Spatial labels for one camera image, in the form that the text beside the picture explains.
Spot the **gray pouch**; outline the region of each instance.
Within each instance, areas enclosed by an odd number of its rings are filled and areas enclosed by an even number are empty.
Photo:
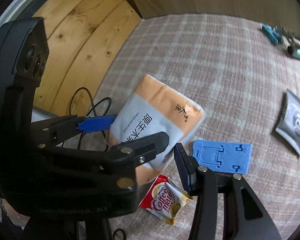
[[[275,131],[300,155],[300,99],[287,89],[282,116]]]

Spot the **plaid fabric surface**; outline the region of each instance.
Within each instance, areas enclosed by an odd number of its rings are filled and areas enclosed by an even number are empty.
[[[285,51],[270,43],[260,23],[246,19],[185,14],[143,20],[113,61],[95,101],[111,97],[109,113],[118,113],[150,74],[201,104],[207,118],[193,140],[253,144],[244,177],[287,239],[300,223],[300,158],[274,127],[286,89],[300,98],[300,61]],[[192,154],[191,144],[187,150]],[[181,186],[174,161],[163,173]],[[141,187],[140,199],[149,186]],[[112,228],[123,228],[131,240],[188,239],[195,205],[195,200],[187,205],[173,226],[139,209],[111,219]],[[222,239],[222,204],[218,223],[216,239]]]

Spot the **coffee mate packet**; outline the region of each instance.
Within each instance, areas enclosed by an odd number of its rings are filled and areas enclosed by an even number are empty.
[[[160,174],[139,206],[169,225],[173,225],[180,210],[193,198],[177,187],[170,178]]]
[[[109,146],[164,131],[166,150],[136,168],[138,185],[154,180],[173,158],[176,143],[186,144],[205,118],[202,107],[171,87],[146,75],[110,126]]]

